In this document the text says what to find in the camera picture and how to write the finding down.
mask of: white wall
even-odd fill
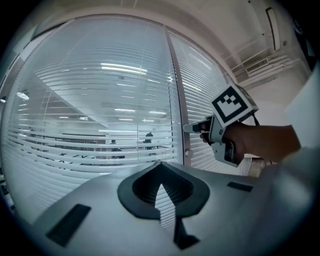
[[[299,68],[283,71],[274,80],[248,90],[259,107],[256,118],[260,125],[290,124],[285,109],[306,83],[300,71]]]

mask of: gray plastic surface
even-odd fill
[[[305,149],[283,164],[264,168],[260,177],[244,177],[173,166],[203,180],[210,196],[199,214],[182,219],[200,242],[180,250],[158,220],[139,219],[119,202],[117,187],[138,166],[92,179],[45,211],[30,230],[51,255],[215,255],[248,256],[270,252],[283,242],[310,210],[320,184],[320,149]],[[251,192],[227,186],[252,185]],[[45,234],[75,205],[92,210],[66,248]]]

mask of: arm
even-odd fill
[[[236,157],[253,154],[273,162],[280,162],[301,147],[291,125],[250,126],[234,123],[226,129],[224,138],[234,142]]]

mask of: human hand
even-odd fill
[[[238,161],[242,161],[247,152],[246,145],[244,142],[244,131],[247,125],[235,122],[229,125],[223,135],[223,139],[227,139],[233,142],[234,145],[234,158]],[[204,131],[201,131],[200,138],[204,143],[208,143],[204,136]]]

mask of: window blinds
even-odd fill
[[[8,97],[2,158],[29,223],[85,181],[161,160],[183,163],[179,97],[163,28],[124,17],[60,27]]]
[[[212,115],[210,102],[220,89],[227,86],[227,81],[218,64],[205,52],[178,35],[170,33],[170,38],[181,72],[188,121],[203,120]],[[194,168],[234,175],[242,175],[245,169],[249,169],[249,159],[242,161],[238,168],[216,161],[211,147],[202,142],[199,134],[190,134],[190,147]]]

